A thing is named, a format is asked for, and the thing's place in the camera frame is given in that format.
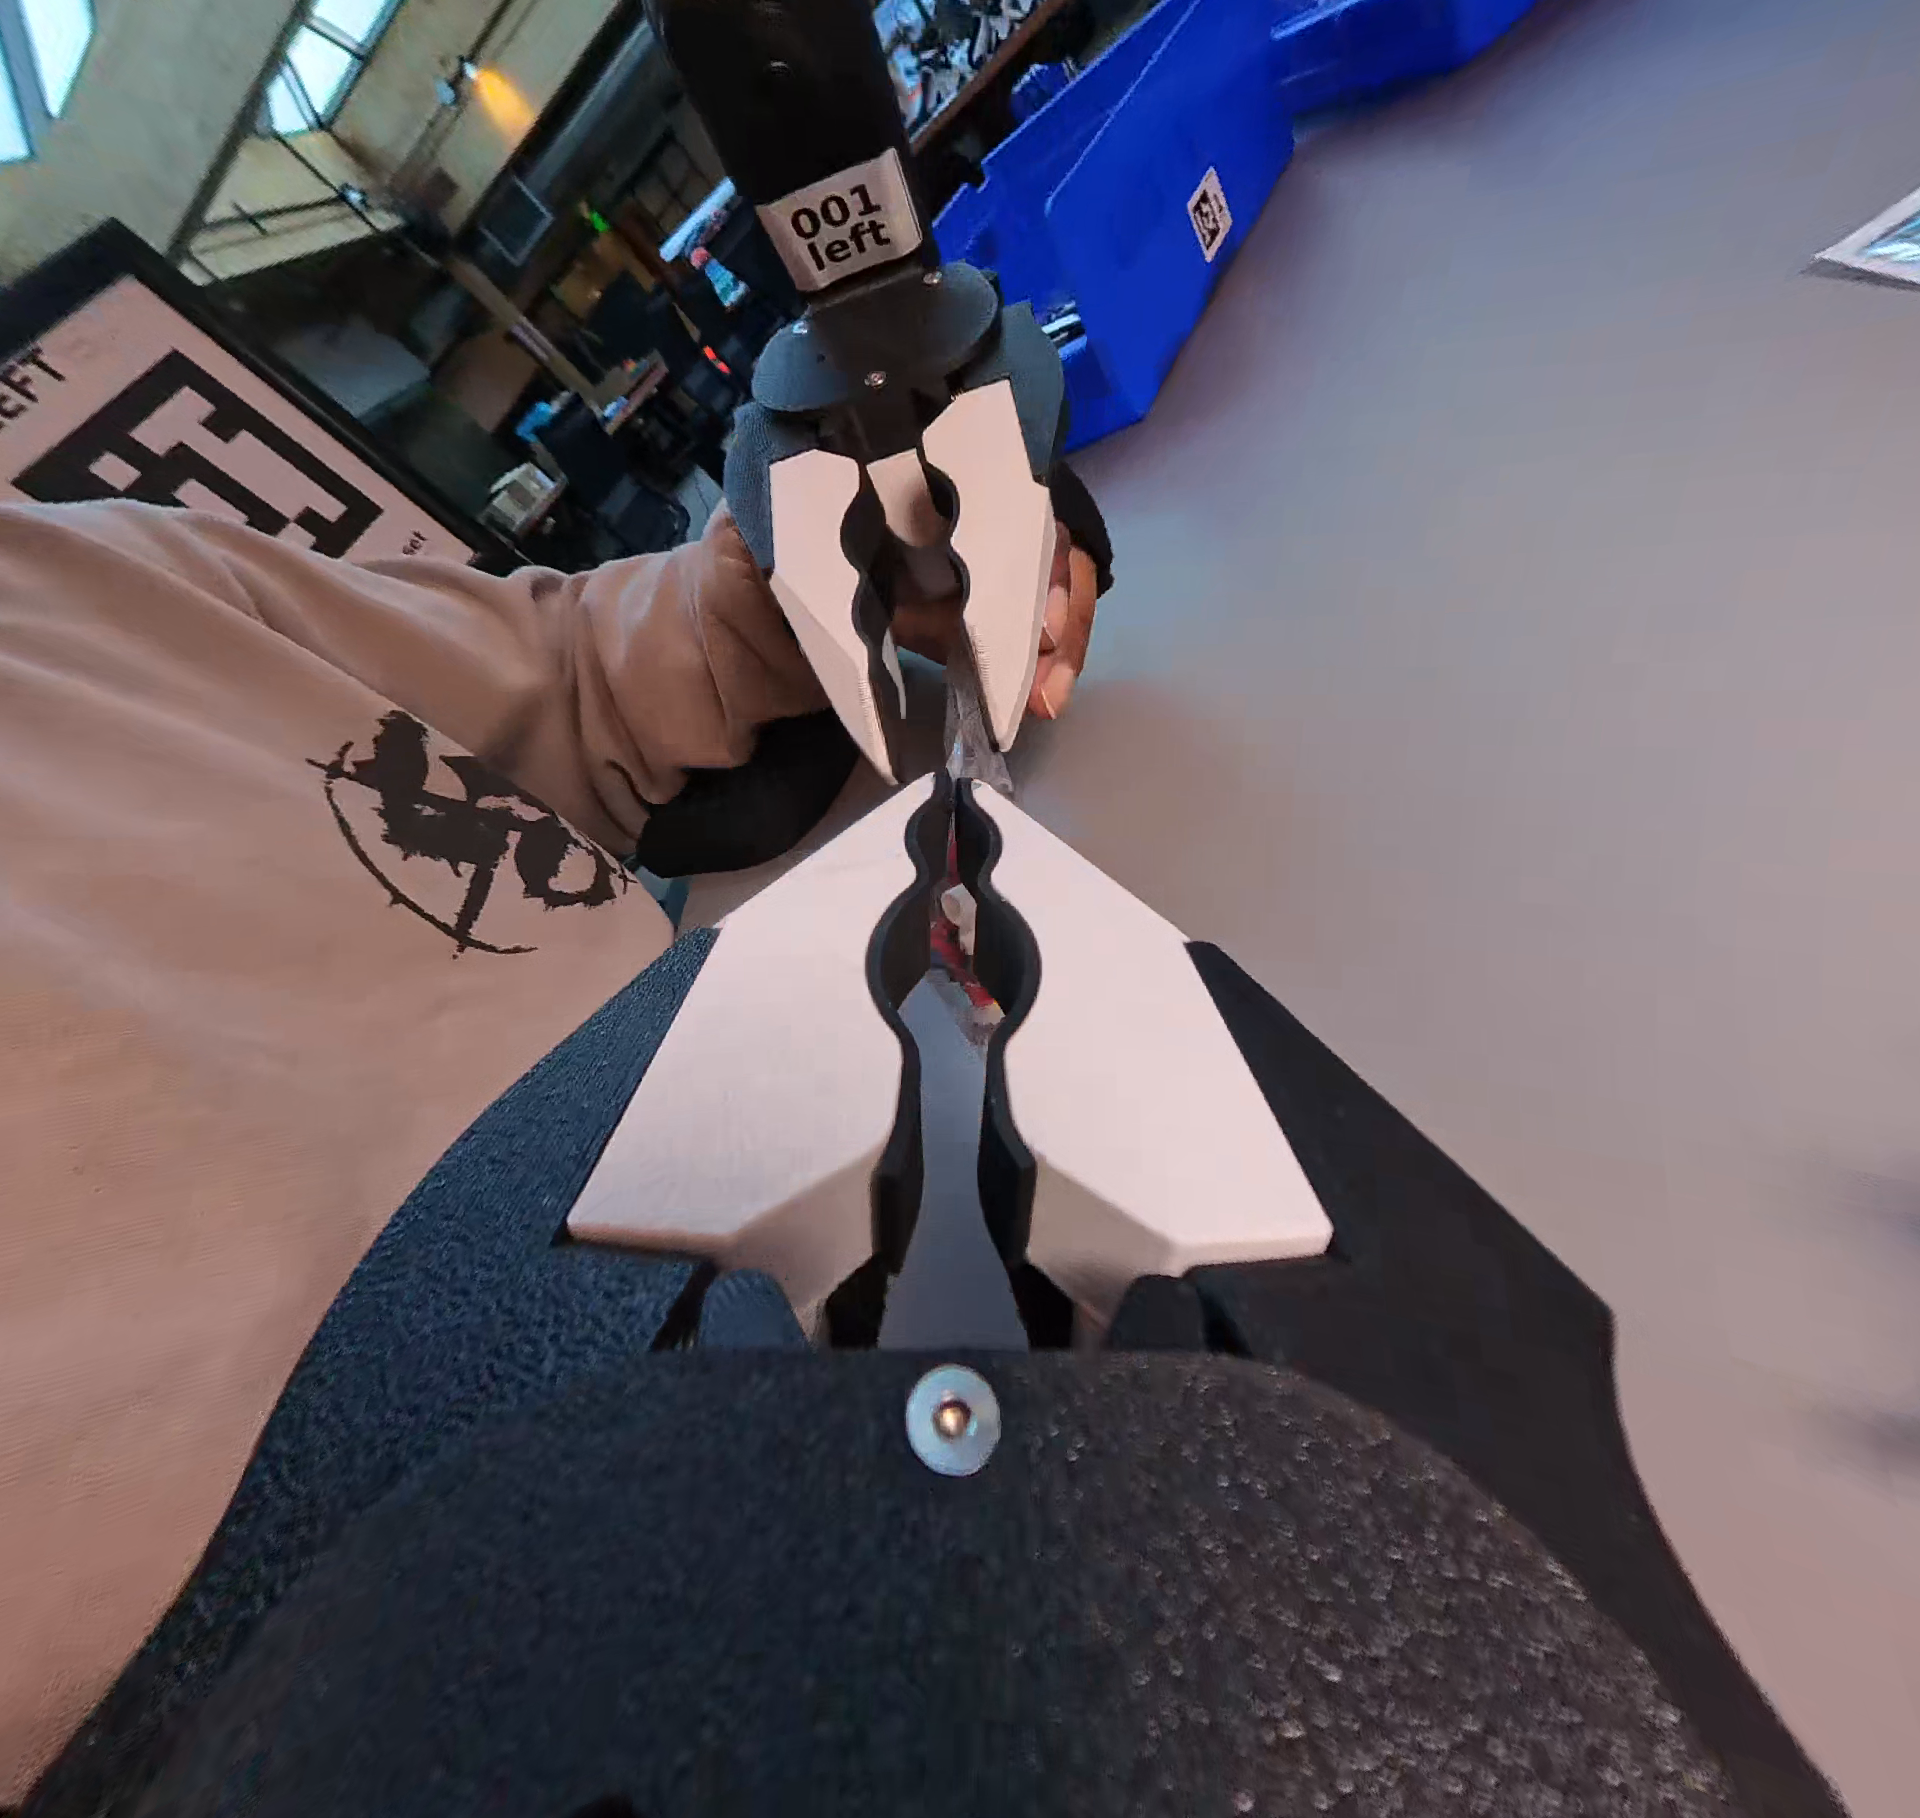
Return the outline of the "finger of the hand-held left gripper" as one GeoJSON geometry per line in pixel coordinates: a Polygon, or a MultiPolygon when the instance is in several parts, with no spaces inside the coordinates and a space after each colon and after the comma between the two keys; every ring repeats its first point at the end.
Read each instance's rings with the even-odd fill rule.
{"type": "Polygon", "coordinates": [[[982,732],[1012,750],[1036,677],[1054,561],[1047,487],[1032,473],[1012,382],[956,393],[916,442],[959,581],[960,661],[982,732]]]}
{"type": "Polygon", "coordinates": [[[893,534],[864,469],[813,449],[771,469],[771,586],[823,693],[884,784],[902,773],[906,690],[880,565],[893,534]]]}

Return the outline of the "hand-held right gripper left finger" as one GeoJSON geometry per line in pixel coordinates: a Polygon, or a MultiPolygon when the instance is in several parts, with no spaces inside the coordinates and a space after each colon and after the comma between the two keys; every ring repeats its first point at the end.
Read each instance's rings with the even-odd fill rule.
{"type": "Polygon", "coordinates": [[[737,908],[566,1229],[774,1278],[829,1346],[875,1346],[924,1193],[922,1059],[952,787],[924,778],[737,908]]]}

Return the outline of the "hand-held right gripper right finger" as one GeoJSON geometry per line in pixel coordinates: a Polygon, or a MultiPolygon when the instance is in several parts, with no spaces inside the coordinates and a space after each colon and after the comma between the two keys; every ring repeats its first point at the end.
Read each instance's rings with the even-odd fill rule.
{"type": "Polygon", "coordinates": [[[1012,1278],[1112,1324],[1138,1278],[1320,1260],[1328,1206],[1187,936],[996,791],[959,789],[988,1048],[979,1197],[1012,1278]]]}

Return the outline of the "small bag of lego pins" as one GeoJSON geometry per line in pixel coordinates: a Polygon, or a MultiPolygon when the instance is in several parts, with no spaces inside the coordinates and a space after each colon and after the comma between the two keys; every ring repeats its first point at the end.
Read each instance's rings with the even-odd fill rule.
{"type": "MultiPolygon", "coordinates": [[[[971,782],[975,791],[1016,799],[1013,775],[987,717],[982,680],[970,643],[956,637],[945,657],[946,711],[942,770],[955,784],[971,782]]],[[[975,969],[977,908],[960,878],[959,823],[949,822],[945,876],[930,921],[932,967],[968,1048],[987,1058],[1002,1010],[975,969]]]]}

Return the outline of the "blue bin with white tag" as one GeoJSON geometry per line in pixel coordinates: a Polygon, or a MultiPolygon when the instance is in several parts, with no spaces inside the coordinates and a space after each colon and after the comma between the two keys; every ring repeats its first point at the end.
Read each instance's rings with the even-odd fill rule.
{"type": "Polygon", "coordinates": [[[1062,349],[1068,450],[1135,425],[1293,148],[1271,0],[1161,0],[1025,117],[934,233],[1062,349]]]}

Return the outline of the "person's left hand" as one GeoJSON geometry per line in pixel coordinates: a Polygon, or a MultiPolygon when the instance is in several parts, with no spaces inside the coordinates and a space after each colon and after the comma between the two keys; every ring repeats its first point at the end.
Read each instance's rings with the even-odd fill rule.
{"type": "Polygon", "coordinates": [[[1063,521],[1054,523],[1048,590],[1039,634],[1036,671],[1025,708],[1047,723],[1060,720],[1080,677],[1096,621],[1098,565],[1063,521]]]}

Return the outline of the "black and white sign board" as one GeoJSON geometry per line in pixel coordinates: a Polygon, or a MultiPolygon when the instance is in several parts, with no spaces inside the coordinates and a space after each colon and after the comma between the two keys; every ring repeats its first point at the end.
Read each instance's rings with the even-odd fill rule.
{"type": "Polygon", "coordinates": [[[196,509],[352,561],[489,544],[122,223],[4,280],[3,499],[196,509]]]}

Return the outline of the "holographic sticker sheet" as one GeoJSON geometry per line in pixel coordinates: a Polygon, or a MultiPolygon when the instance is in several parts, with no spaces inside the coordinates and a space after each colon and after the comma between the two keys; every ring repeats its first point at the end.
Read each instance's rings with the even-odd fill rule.
{"type": "Polygon", "coordinates": [[[1909,193],[1840,244],[1821,249],[1812,271],[1917,290],[1917,207],[1909,193]]]}

